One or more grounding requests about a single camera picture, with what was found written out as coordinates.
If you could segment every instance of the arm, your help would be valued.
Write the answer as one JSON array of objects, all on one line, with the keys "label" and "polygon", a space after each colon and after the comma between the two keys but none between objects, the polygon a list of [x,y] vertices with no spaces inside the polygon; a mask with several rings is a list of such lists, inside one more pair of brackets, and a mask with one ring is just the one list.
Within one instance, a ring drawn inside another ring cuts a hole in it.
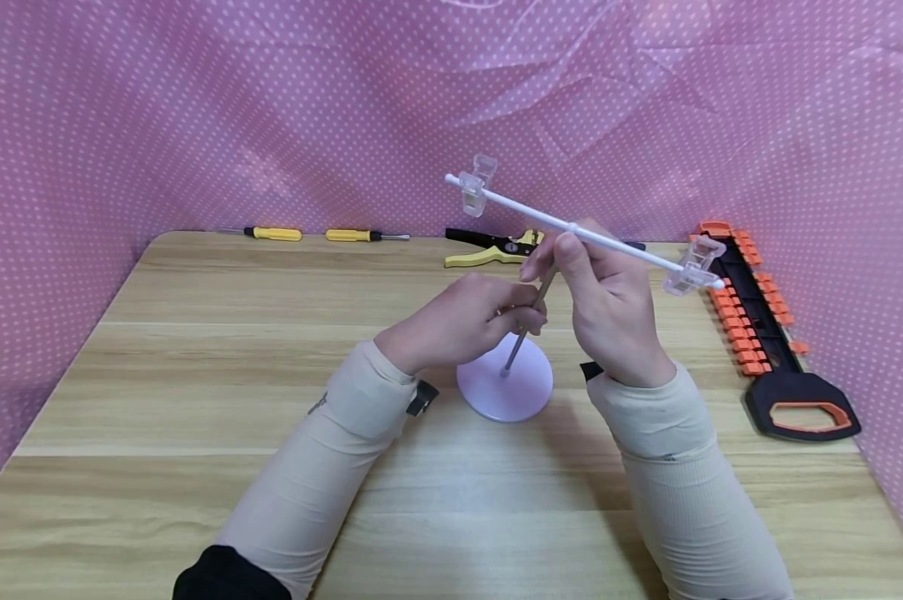
[{"label": "arm", "polygon": [[402,433],[416,380],[374,342],[352,350],[323,402],[289,435],[218,534],[307,598],[373,463]]},{"label": "arm", "polygon": [[651,389],[602,374],[588,392],[621,449],[641,536],[671,597],[794,598],[775,541],[718,448],[685,368]]},{"label": "arm", "polygon": [[545,315],[530,308],[536,294],[532,285],[468,274],[374,342],[358,343],[217,545],[179,576],[174,598],[307,598],[365,475],[402,433],[418,384],[408,373],[478,358],[519,323],[537,333]]},{"label": "arm", "polygon": [[671,598],[793,598],[691,375],[661,348],[646,266],[564,233],[536,248],[521,278],[540,277],[552,260],[571,289],[576,338],[604,371],[589,397],[621,449],[641,535]]}]

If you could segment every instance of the wooden table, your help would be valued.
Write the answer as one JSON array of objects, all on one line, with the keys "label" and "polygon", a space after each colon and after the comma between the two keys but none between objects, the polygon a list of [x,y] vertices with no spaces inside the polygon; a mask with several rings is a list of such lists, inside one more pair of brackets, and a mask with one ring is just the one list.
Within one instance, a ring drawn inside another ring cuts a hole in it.
[{"label": "wooden table", "polygon": [[[463,252],[156,240],[0,477],[0,598],[169,598],[352,345],[461,276],[441,265]],[[661,339],[702,387],[798,598],[903,598],[903,534],[854,443],[756,435],[705,299],[652,277]],[[315,598],[665,597],[586,398],[560,278],[548,307],[546,411],[488,422],[451,372],[428,373],[441,396],[365,481]]]}]

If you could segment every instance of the white round base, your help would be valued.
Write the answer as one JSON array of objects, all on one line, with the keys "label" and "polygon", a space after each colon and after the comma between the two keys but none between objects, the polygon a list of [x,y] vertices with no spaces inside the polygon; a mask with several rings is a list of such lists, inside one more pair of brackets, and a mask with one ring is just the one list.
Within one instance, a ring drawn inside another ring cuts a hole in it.
[{"label": "white round base", "polygon": [[458,389],[465,402],[485,418],[516,423],[537,415],[551,398],[554,384],[551,363],[541,348],[526,338],[507,377],[501,368],[515,346],[517,335],[509,333],[498,345],[458,367]]}]

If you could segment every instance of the white rod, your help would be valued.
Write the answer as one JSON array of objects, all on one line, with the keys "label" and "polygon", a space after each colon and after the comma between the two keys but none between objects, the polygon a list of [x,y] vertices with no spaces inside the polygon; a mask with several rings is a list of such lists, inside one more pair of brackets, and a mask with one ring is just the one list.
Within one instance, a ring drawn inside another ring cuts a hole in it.
[{"label": "white rod", "polygon": [[[461,182],[459,181],[458,177],[451,175],[451,173],[445,176],[445,181],[451,183],[452,185],[457,185],[459,188],[461,188]],[[652,254],[651,252],[639,250],[639,248],[631,247],[625,242],[620,242],[614,238],[606,237],[600,233],[592,232],[591,230],[585,229],[584,227],[579,227],[578,225],[576,225],[576,223],[562,221],[561,219],[553,217],[546,212],[541,212],[541,210],[535,210],[532,207],[526,207],[525,204],[516,202],[510,197],[504,197],[501,194],[495,194],[495,192],[488,189],[482,190],[482,193],[484,193],[485,198],[489,198],[489,200],[500,203],[503,207],[509,207],[510,209],[517,210],[521,214],[526,214],[532,219],[537,219],[542,223],[547,223],[547,225],[551,225],[554,228],[564,229],[566,230],[566,232],[572,232],[579,238],[588,240],[589,242],[594,242],[596,244],[611,248],[611,250],[617,250],[618,252],[631,254],[635,258],[647,260],[648,262],[658,265],[659,267],[665,267],[668,271],[685,271],[684,267],[682,267],[678,263],[672,262],[671,260],[656,257],[656,255]],[[724,285],[721,284],[721,279],[718,279],[717,283],[724,287]]]}]

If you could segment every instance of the clear plastic holder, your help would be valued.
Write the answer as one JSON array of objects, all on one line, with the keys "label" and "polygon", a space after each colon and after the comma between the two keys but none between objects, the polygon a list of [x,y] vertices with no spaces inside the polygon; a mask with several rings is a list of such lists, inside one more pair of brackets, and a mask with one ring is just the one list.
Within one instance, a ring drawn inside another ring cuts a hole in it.
[{"label": "clear plastic holder", "polygon": [[661,283],[661,289],[675,296],[684,296],[701,286],[713,286],[718,276],[709,271],[709,267],[711,261],[724,253],[725,245],[722,242],[707,235],[696,236],[678,261],[683,269],[669,272],[665,282]]},{"label": "clear plastic holder", "polygon": [[476,154],[475,170],[472,172],[459,172],[458,179],[461,182],[462,202],[465,214],[480,217],[485,211],[487,202],[484,189],[491,182],[491,176],[498,169],[498,161],[495,158],[486,157],[485,154]]}]

